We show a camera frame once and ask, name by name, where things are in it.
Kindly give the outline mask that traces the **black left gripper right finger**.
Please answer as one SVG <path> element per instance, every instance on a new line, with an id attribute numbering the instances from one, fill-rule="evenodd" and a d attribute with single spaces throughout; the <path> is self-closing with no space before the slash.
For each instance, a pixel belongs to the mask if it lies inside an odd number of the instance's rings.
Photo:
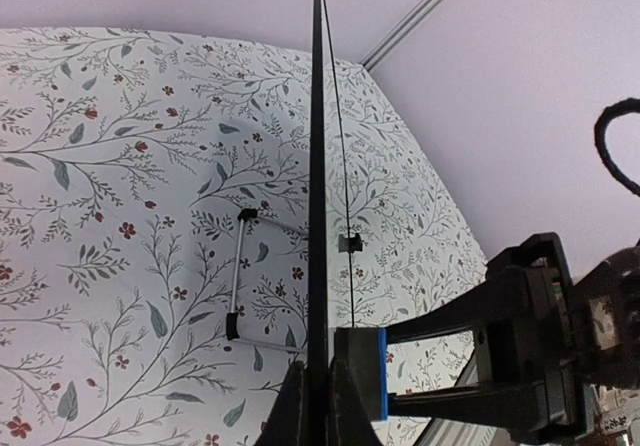
<path id="1" fill-rule="evenodd" d="M 380 446 L 347 364 L 334 358 L 329 369 L 328 444 Z"/>

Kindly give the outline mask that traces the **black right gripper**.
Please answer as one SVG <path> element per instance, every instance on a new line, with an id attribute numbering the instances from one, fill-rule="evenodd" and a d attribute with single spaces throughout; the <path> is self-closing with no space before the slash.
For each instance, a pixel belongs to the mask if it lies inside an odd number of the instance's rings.
<path id="1" fill-rule="evenodd" d="M 524 444 L 572 444 L 591 432 L 578 378 L 566 293 L 572 281 L 555 233 L 535 234 L 491 259 L 484 294 L 462 295 L 386 327 L 390 344 L 474 330 L 479 386 L 390 394 L 388 414 L 485 424 Z"/>

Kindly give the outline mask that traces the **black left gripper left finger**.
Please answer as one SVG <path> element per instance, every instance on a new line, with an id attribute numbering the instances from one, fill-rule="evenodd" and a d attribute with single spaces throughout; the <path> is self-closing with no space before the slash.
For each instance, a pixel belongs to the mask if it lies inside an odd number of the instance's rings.
<path id="1" fill-rule="evenodd" d="M 257 446 L 308 444 L 307 371 L 303 362 L 292 362 L 257 439 Z"/>

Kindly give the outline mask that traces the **blue whiteboard eraser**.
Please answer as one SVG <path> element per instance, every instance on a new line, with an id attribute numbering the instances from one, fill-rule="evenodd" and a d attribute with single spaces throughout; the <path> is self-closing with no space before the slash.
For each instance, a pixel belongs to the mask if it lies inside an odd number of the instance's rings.
<path id="1" fill-rule="evenodd" d="M 347 364 L 369 420 L 386 421 L 389 416 L 386 329 L 337 328 L 334 353 Z"/>

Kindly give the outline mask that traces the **white whiteboard black frame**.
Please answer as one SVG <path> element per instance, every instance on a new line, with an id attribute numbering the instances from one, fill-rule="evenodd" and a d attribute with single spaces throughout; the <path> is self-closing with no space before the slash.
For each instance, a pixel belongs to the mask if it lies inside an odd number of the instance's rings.
<path id="1" fill-rule="evenodd" d="M 333 357 L 339 326 L 341 250 L 347 234 L 343 127 L 328 0 L 313 0 L 308 193 L 308 427 L 311 445 L 338 445 Z"/>

